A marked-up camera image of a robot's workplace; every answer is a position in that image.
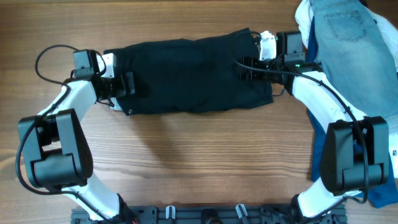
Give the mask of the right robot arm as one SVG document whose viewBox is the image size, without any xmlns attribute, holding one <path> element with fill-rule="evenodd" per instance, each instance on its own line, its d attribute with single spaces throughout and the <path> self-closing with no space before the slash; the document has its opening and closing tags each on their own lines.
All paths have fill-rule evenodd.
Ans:
<svg viewBox="0 0 398 224">
<path fill-rule="evenodd" d="M 316 223 L 330 219 L 348 200 L 364 204 L 369 190 L 389 178 L 388 127 L 380 116 L 356 109 L 327 80 L 322 68 L 305 61 L 301 34 L 251 31 L 259 57 L 236 62 L 240 78 L 278 83 L 301 101 L 326 133 L 320 176 L 295 195 L 285 209 L 274 212 L 287 223 Z"/>
</svg>

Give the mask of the black shorts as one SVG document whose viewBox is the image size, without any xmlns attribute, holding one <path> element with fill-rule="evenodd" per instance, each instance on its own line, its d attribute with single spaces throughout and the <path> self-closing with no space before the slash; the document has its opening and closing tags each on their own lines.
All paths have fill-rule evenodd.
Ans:
<svg viewBox="0 0 398 224">
<path fill-rule="evenodd" d="M 105 50 L 115 73 L 132 72 L 135 92 L 117 99 L 126 115 L 252 109 L 273 102 L 271 83 L 239 77 L 259 52 L 248 28 L 218 37 L 143 42 Z"/>
</svg>

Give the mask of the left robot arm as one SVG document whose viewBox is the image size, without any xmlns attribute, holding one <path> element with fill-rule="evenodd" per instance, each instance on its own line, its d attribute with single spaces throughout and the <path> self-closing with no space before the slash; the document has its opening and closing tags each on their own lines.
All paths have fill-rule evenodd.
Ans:
<svg viewBox="0 0 398 224">
<path fill-rule="evenodd" d="M 93 172 L 93 156 L 81 128 L 89 108 L 134 94 L 132 73 L 114 71 L 114 54 L 73 50 L 75 68 L 61 82 L 51 105 L 18 123 L 20 145 L 16 174 L 21 185 L 37 195 L 64 195 L 76 202 L 91 223 L 137 223 L 122 197 L 108 189 Z"/>
</svg>

